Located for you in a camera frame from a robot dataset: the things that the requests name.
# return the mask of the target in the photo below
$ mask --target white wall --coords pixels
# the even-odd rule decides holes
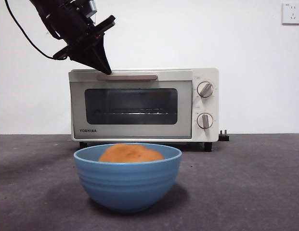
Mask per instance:
[[[9,0],[32,40],[53,55],[28,0]],[[299,133],[299,26],[281,25],[280,0],[97,0],[112,69],[215,66],[220,128],[230,133]],[[68,72],[87,68],[41,56],[0,1],[0,134],[70,133]]]

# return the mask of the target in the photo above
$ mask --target orange fruit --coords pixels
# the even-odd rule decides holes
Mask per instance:
[[[107,148],[98,161],[114,163],[133,163],[163,160],[161,153],[147,149],[139,144],[115,144]]]

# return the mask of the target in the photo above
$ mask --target black cable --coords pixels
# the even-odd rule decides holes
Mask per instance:
[[[65,60],[65,59],[67,58],[67,56],[66,56],[66,57],[61,58],[61,59],[55,59],[55,58],[53,58],[53,57],[50,57],[50,56],[46,55],[46,54],[43,53],[38,47],[36,47],[36,45],[30,40],[30,38],[27,36],[27,34],[25,33],[25,31],[23,30],[23,28],[21,27],[21,25],[18,23],[18,21],[17,21],[16,18],[14,17],[14,15],[13,15],[13,13],[12,13],[10,7],[9,7],[9,4],[8,4],[8,1],[7,1],[7,0],[5,0],[5,3],[6,3],[6,7],[7,7],[8,11],[9,11],[9,14],[10,14],[11,17],[13,18],[14,22],[15,22],[15,23],[17,24],[17,26],[20,28],[20,30],[21,30],[22,33],[24,34],[25,38],[27,38],[27,40],[29,41],[29,43],[30,43],[36,50],[38,50],[43,56],[45,56],[45,57],[47,57],[47,58],[49,58],[49,59],[53,59],[53,60]]]

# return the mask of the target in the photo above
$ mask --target toshiba logo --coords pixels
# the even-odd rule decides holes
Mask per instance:
[[[96,129],[80,129],[80,132],[97,132]]]

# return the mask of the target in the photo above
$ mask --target white toaster oven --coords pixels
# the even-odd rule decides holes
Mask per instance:
[[[87,142],[204,142],[219,137],[216,68],[72,70],[72,139]]]

